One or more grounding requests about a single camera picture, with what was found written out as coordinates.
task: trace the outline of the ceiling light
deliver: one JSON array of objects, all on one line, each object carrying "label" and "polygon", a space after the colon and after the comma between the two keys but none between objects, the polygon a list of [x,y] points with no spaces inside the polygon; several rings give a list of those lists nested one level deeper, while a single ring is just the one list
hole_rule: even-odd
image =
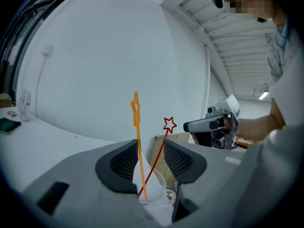
[{"label": "ceiling light", "polygon": [[268,93],[269,93],[268,91],[264,91],[264,93],[261,95],[259,100],[263,100],[266,97],[266,95],[268,95]]}]

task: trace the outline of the corrugated metal ceiling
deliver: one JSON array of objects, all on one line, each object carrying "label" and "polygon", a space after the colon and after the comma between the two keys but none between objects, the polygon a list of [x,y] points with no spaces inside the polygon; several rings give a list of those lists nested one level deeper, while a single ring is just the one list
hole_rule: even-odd
[{"label": "corrugated metal ceiling", "polygon": [[207,34],[211,39],[236,97],[258,100],[264,90],[269,90],[266,33],[274,32],[274,23],[227,13],[212,0],[183,0],[178,7],[196,23],[193,32]]}]

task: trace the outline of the star-shaped wand tip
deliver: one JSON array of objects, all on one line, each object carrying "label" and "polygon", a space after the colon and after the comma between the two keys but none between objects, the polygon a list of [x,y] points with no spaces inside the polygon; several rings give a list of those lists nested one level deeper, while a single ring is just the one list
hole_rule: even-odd
[{"label": "star-shaped wand tip", "polygon": [[[174,123],[174,121],[173,121],[173,116],[170,118],[170,119],[168,119],[168,118],[164,118],[164,120],[165,120],[165,126],[163,127],[163,129],[166,129],[166,130],[168,130],[170,133],[173,133],[173,128],[175,128],[175,127],[177,127],[177,125]],[[167,127],[167,121],[168,122],[172,122],[172,124],[173,124],[173,127],[171,127],[171,128],[169,128],[169,127]]]}]

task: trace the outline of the white table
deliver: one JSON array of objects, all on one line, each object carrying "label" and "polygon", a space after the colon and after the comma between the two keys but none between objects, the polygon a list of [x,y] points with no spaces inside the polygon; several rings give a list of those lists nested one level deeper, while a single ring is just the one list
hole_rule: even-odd
[{"label": "white table", "polygon": [[[18,116],[11,117],[7,111],[18,113],[17,107],[1,108],[0,118],[20,121]],[[22,122],[10,133],[0,132],[0,167],[8,184],[22,192],[33,180],[66,157],[111,143],[67,132],[30,115],[28,122]],[[144,156],[142,161],[149,166]],[[144,207],[161,225],[171,224],[172,205]]]}]

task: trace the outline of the power plug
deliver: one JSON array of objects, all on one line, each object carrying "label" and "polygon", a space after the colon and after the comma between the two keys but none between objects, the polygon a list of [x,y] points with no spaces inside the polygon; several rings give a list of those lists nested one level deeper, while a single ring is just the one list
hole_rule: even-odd
[{"label": "power plug", "polygon": [[50,56],[54,49],[53,45],[45,45],[42,51],[42,54],[45,56]]}]

